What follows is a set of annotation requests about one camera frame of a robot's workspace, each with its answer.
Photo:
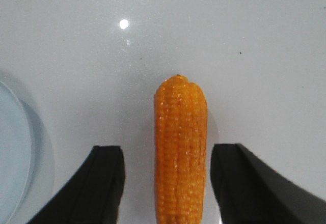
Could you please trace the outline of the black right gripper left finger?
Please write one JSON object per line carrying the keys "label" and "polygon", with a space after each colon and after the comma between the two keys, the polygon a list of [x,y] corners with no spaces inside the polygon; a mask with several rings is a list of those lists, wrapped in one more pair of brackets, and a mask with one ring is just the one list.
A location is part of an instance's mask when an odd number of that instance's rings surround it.
{"label": "black right gripper left finger", "polygon": [[29,223],[117,223],[125,184],[119,146],[94,146],[60,191]]}

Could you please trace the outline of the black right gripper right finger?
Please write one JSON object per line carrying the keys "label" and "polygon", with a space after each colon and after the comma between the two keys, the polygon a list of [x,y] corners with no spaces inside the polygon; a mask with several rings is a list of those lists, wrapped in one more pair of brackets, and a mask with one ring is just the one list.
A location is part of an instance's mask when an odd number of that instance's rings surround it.
{"label": "black right gripper right finger", "polygon": [[242,144],[216,144],[210,180],[222,223],[325,223],[325,201]]}

